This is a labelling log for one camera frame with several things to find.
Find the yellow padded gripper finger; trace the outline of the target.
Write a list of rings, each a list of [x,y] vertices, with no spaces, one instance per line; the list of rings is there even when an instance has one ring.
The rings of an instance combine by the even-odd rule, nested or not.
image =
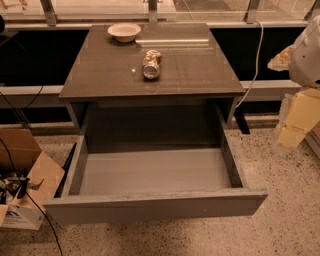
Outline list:
[[[290,45],[272,58],[267,67],[274,71],[285,71],[289,69],[290,56],[293,46]]]
[[[282,100],[272,149],[277,154],[293,152],[320,121],[320,91],[305,89]]]

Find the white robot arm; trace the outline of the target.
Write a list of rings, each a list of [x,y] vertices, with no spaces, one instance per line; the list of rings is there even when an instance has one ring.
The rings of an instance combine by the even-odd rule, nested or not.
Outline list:
[[[267,67],[274,71],[288,70],[290,80],[301,86],[298,93],[284,96],[274,131],[273,150],[288,154],[320,121],[320,15]]]

